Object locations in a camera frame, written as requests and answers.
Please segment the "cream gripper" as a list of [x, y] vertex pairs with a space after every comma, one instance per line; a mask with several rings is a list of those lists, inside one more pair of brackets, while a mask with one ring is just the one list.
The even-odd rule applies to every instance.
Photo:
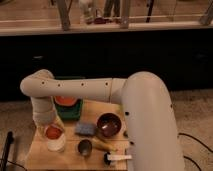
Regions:
[[45, 136], [46, 136], [46, 130], [50, 126], [56, 127], [56, 128], [58, 128], [62, 131], [62, 134], [64, 133], [64, 124], [59, 117], [56, 117], [52, 121], [49, 121], [49, 122], [44, 124], [44, 135]]

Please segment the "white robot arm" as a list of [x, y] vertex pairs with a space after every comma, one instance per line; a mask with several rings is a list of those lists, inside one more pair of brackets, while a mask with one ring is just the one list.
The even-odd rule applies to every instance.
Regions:
[[137, 72], [126, 79], [57, 80], [42, 69], [25, 77], [20, 89], [31, 98], [38, 124], [55, 118], [55, 96], [119, 104], [133, 157], [128, 171], [185, 170], [171, 98], [164, 82], [153, 73]]

